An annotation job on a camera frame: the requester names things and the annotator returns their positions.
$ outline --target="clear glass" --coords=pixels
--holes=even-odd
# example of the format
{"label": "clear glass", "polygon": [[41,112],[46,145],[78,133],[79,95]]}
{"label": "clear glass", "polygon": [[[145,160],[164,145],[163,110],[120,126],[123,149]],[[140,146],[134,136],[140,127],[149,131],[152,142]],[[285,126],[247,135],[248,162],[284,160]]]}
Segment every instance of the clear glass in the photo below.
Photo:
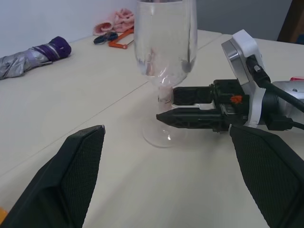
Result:
{"label": "clear glass", "polygon": [[[196,53],[196,0],[137,0],[135,54],[141,73],[158,88],[155,114],[172,108],[172,88],[191,72]],[[187,135],[155,115],[143,121],[142,133],[156,147],[174,146]]]}

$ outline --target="table surface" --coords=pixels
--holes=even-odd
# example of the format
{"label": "table surface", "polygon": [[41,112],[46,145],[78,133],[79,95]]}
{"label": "table surface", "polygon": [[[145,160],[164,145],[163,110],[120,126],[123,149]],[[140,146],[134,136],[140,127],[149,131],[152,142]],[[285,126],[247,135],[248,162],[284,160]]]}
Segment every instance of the table surface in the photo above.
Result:
{"label": "table surface", "polygon": [[[215,79],[234,78],[220,45],[231,36],[214,34],[211,43],[208,37],[207,45],[198,52],[193,72],[182,86],[205,86]],[[89,41],[74,44],[73,52],[85,52],[90,48]],[[272,80],[303,75],[304,46],[257,42]],[[0,83],[0,99],[6,114],[0,124],[7,126],[6,134],[1,131],[1,150],[16,153],[13,160],[10,155],[4,157],[8,158],[8,165],[1,159],[0,171],[28,158],[0,177],[0,205],[11,208],[68,134],[104,124],[106,136],[100,171],[84,227],[266,228],[242,179],[229,135],[191,130],[187,141],[178,147],[150,146],[141,136],[141,120],[153,115],[156,108],[153,87],[137,73],[130,52],[99,48],[102,53],[98,47],[92,47],[92,55],[74,54],[71,60],[56,63],[60,67],[54,64],[43,73],[42,68],[36,69],[31,75]],[[107,59],[115,58],[114,55],[126,59],[123,68],[107,66]],[[80,60],[87,67],[67,66],[67,61],[80,63]],[[3,95],[8,94],[5,102]],[[280,136],[304,158],[301,135]]]}
{"label": "table surface", "polygon": [[[198,32],[202,48],[221,36]],[[0,82],[0,176],[146,83],[128,50],[74,42],[72,55]]]}

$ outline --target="folded umbrella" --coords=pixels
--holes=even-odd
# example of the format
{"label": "folded umbrella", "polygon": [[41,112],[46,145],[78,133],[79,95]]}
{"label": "folded umbrella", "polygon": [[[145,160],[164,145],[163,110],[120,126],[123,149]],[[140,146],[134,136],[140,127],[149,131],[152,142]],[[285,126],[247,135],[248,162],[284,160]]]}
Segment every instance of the folded umbrella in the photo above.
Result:
{"label": "folded umbrella", "polygon": [[52,39],[48,44],[32,47],[26,51],[0,58],[0,80],[18,77],[25,72],[66,58],[72,48],[62,37]]}

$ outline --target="glass base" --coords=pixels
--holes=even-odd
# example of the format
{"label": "glass base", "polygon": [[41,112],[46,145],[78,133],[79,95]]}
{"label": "glass base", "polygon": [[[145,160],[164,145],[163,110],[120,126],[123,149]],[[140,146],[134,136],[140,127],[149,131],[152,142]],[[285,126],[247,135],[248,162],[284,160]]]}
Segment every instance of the glass base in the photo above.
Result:
{"label": "glass base", "polygon": [[142,121],[143,138],[152,146],[169,148],[181,144],[187,138],[187,129],[168,126],[154,118]]}

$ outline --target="black cable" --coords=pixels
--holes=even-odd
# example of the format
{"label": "black cable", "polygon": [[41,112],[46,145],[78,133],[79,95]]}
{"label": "black cable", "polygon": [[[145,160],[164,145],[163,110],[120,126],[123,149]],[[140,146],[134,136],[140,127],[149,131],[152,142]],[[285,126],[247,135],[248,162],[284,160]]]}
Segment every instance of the black cable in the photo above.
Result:
{"label": "black cable", "polygon": [[259,84],[261,85],[262,88],[265,88],[267,91],[274,93],[275,95],[287,101],[288,103],[299,109],[302,113],[304,113],[304,103],[299,99],[295,98],[294,96],[290,95],[284,90],[276,87],[275,85],[271,84],[268,81],[263,81],[260,82]]}
{"label": "black cable", "polygon": [[293,127],[299,128],[304,130],[304,124],[298,123],[298,122],[291,122],[290,125],[292,125]]}
{"label": "black cable", "polygon": [[304,103],[284,90],[271,84],[269,76],[258,64],[255,58],[249,57],[246,64],[251,75],[253,76],[254,81],[260,88],[265,88],[267,91],[272,92],[304,113]]}

